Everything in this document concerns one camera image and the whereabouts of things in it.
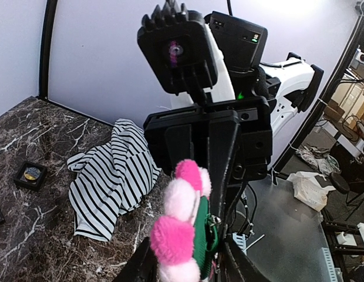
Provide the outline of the round yellow grey brooch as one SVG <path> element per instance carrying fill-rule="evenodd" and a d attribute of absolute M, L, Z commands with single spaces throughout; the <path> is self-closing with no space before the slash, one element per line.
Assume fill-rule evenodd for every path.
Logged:
<path fill-rule="evenodd" d="M 27 167 L 23 173 L 24 178 L 30 182 L 37 181 L 40 175 L 41 171 L 37 167 Z"/>

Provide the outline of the black white striped garment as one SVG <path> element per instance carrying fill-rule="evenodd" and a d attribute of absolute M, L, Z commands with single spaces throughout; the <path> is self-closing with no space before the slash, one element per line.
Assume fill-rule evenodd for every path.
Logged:
<path fill-rule="evenodd" d="M 104 242 L 112 239 L 118 217 L 140 206 L 161 172 L 143 129 L 128 119 L 115 122 L 108 142 L 70 157 L 67 166 L 76 173 L 69 188 L 74 234 Z"/>

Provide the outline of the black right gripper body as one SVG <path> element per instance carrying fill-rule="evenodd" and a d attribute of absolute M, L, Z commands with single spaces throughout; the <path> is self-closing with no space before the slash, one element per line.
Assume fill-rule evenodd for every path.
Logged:
<path fill-rule="evenodd" d="M 150 114 L 144 122 L 144 136 L 156 165 L 164 170 L 168 164 L 164 139 L 166 128 L 171 123 L 190 123 L 193 127 L 194 160 L 209 171 L 210 121 L 218 113 L 233 110 L 238 115 L 239 128 L 229 170 L 229 185 L 263 179 L 272 156 L 272 128 L 270 109 L 263 97 L 228 100 L 208 104 L 202 108 L 190 106 L 166 112 Z"/>

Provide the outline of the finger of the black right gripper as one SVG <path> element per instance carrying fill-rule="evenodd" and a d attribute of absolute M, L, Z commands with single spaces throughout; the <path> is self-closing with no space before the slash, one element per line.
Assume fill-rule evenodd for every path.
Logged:
<path fill-rule="evenodd" d="M 236 151 L 235 143 L 239 128 L 238 115 L 233 110 L 218 113 L 210 121 L 208 166 L 212 184 L 210 211 L 221 220 L 217 232 L 222 235 L 225 226 L 225 195 L 232 156 Z"/>
<path fill-rule="evenodd" d="M 194 158 L 192 124 L 169 124 L 165 130 L 164 139 L 168 157 L 164 172 L 171 176 L 180 161 Z"/>

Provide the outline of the pink flower brooch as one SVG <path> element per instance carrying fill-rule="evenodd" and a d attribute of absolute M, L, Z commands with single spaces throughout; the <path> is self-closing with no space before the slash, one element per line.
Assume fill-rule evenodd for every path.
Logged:
<path fill-rule="evenodd" d="M 164 192 L 164 215 L 150 233 L 161 281 L 208 281 L 213 276 L 220 218 L 210 212 L 207 169 L 180 161 Z"/>

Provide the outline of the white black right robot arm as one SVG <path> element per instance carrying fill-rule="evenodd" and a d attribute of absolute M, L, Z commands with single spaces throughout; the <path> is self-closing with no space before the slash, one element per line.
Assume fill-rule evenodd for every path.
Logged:
<path fill-rule="evenodd" d="M 210 174 L 210 211 L 224 234 L 248 182 L 267 175 L 273 138 L 312 102 L 323 71 L 290 53 L 261 66 L 265 28 L 213 12 L 204 18 L 166 2 L 144 15 L 137 43 L 173 110 L 144 123 L 150 153 L 165 173 L 184 159 Z"/>

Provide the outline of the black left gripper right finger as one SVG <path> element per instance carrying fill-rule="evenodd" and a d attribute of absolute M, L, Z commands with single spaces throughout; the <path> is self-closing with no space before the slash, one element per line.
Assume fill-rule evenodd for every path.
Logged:
<path fill-rule="evenodd" d="M 270 282 L 227 235 L 219 244 L 218 280 L 233 282 Z"/>

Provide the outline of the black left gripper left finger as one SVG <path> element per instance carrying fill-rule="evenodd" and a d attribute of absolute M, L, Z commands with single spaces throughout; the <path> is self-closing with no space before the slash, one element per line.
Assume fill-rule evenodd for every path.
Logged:
<path fill-rule="evenodd" d="M 112 282 L 155 281 L 157 281 L 157 259 L 150 248 L 150 237 L 146 237 Z"/>

